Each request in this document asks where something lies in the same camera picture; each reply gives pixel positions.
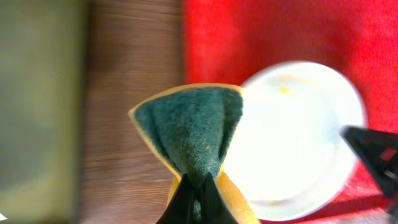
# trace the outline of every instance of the red placemat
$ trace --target red placemat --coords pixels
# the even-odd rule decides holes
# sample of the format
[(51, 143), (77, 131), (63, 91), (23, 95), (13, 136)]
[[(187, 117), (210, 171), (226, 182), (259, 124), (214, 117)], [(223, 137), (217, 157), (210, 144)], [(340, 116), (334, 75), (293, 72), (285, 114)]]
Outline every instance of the red placemat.
[[(396, 0), (185, 1), (185, 46), (188, 83), (240, 85), (263, 68), (288, 60), (337, 69), (361, 93), (369, 127), (398, 133)], [(387, 204), (359, 165), (325, 208), (279, 223), (379, 212)]]

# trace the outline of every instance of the black object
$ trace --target black object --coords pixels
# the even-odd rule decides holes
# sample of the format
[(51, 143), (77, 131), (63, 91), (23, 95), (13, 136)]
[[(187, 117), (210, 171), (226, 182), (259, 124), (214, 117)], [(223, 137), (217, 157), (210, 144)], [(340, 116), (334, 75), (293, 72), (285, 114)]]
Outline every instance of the black object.
[[(398, 134), (348, 126), (342, 133), (387, 198), (398, 192)], [(387, 211), (398, 220), (398, 200)]]
[(207, 173), (204, 183), (198, 188), (185, 174), (178, 185), (169, 206), (157, 224), (191, 224), (193, 221), (193, 203), (200, 201), (200, 224), (238, 224), (228, 210), (218, 191), (211, 173)]

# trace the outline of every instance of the wood grain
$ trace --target wood grain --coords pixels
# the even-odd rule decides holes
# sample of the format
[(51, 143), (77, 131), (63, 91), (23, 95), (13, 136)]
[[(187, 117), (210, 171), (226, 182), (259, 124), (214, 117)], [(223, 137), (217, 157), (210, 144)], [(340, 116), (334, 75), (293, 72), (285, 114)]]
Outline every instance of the wood grain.
[(183, 83), (181, 2), (97, 0), (92, 10), (80, 223), (155, 223), (172, 175), (127, 112)]

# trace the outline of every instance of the white plate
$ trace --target white plate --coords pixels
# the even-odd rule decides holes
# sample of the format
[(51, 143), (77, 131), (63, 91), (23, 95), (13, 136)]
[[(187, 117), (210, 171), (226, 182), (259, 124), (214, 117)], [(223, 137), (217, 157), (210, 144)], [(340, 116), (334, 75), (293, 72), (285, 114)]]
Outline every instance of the white plate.
[(364, 127), (355, 87), (337, 71), (313, 62), (267, 68), (244, 84), (243, 117), (224, 170), (263, 220), (292, 220), (334, 198), (356, 156), (340, 136)]

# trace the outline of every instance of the yellow stitched edge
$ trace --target yellow stitched edge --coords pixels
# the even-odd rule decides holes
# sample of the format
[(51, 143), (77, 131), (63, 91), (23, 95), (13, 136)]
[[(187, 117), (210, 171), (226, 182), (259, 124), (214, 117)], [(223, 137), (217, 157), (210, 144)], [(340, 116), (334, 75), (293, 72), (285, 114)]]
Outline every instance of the yellow stitched edge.
[[(158, 94), (155, 94), (149, 98), (147, 98), (146, 100), (140, 102), (138, 105), (136, 105), (135, 107), (133, 107), (131, 110), (129, 110), (128, 115), (131, 119), (131, 121), (134, 123), (134, 125), (137, 127), (138, 133), (140, 134), (140, 136), (143, 138), (144, 142), (148, 145), (149, 149), (152, 151), (152, 153), (155, 155), (156, 158), (158, 158), (168, 169), (169, 171), (171, 171), (171, 173), (174, 174), (174, 176), (177, 177), (178, 181), (181, 181), (181, 176), (180, 174), (173, 169), (173, 167), (167, 163), (167, 161), (155, 150), (155, 146), (152, 143), (152, 141), (147, 137), (147, 135), (144, 133), (144, 131), (141, 129), (141, 127), (138, 125), (138, 122), (136, 121), (136, 119), (134, 118), (133, 114), (134, 112), (137, 110), (138, 107), (140, 107), (142, 104), (154, 100), (156, 98), (159, 98), (161, 96), (167, 96), (167, 95), (171, 95), (172, 93), (176, 93), (178, 91), (181, 90), (187, 90), (190, 88), (207, 88), (207, 87), (222, 87), (222, 88), (228, 88), (231, 90), (236, 90), (238, 92), (240, 92), (241, 94), (243, 94), (243, 88), (241, 88), (240, 86), (236, 86), (236, 85), (229, 85), (229, 84), (223, 84), (223, 83), (196, 83), (196, 84), (188, 84), (188, 85), (182, 85), (182, 86), (176, 86), (173, 88), (170, 88), (168, 90), (164, 90)], [(224, 170), (224, 164), (221, 165), (220, 167), (220, 171), (218, 172), (218, 177), (220, 176), (220, 174), (223, 172)]]

